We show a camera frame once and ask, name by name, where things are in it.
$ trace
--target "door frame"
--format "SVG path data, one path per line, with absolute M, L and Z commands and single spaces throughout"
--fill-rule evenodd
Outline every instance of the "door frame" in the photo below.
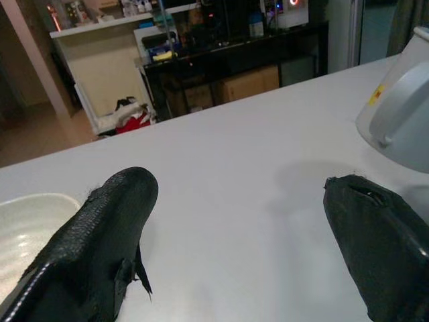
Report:
M 349 28 L 349 55 L 347 66 L 358 66 L 361 61 L 361 40 L 363 25 L 363 10 L 365 0 L 351 0 L 350 28 Z

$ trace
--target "yellow object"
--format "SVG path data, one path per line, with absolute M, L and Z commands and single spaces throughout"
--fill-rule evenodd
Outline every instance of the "yellow object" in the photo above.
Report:
M 371 98 L 369 99 L 368 104 L 371 106 L 376 104 L 376 102 L 379 100 L 381 94 L 384 92 L 385 89 L 386 89 L 386 86 L 384 85 L 378 86 L 375 92 L 373 93 L 373 96 L 371 96 Z
M 168 52 L 166 52 L 166 53 L 164 53 L 164 54 L 159 54 L 159 55 L 157 55 L 157 56 L 154 56 L 154 60 L 155 60 L 156 62 L 159 62 L 159 61 L 161 61 L 161 60 L 172 59 L 172 57 L 173 57 L 173 53 L 172 53 L 172 51 L 171 51 L 171 50 L 169 50 Z

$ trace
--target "cardboard box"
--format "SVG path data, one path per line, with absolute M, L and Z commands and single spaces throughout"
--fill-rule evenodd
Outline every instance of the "cardboard box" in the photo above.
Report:
M 213 100 L 208 85 L 201 85 L 186 89 L 186 99 L 190 111 L 208 109 L 213 106 Z M 166 89 L 166 95 L 170 110 L 174 117 L 187 114 L 182 91 L 170 91 Z
M 278 88 L 277 66 L 263 67 L 220 81 L 215 91 L 216 103 L 228 103 Z

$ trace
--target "white kettle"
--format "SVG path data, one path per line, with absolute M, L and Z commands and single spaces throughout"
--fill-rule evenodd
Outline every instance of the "white kettle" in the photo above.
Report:
M 356 125 L 376 150 L 429 173 L 429 29 L 415 28 L 393 68 L 359 114 Z

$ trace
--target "countertop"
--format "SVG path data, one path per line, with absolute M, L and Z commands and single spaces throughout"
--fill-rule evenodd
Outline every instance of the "countertop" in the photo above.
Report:
M 355 129 L 394 59 L 0 169 L 0 201 L 53 192 L 83 202 L 123 168 L 155 175 L 160 194 L 141 239 L 154 295 L 130 284 L 120 322 L 369 321 L 323 186 L 361 174 L 429 217 L 429 176 Z

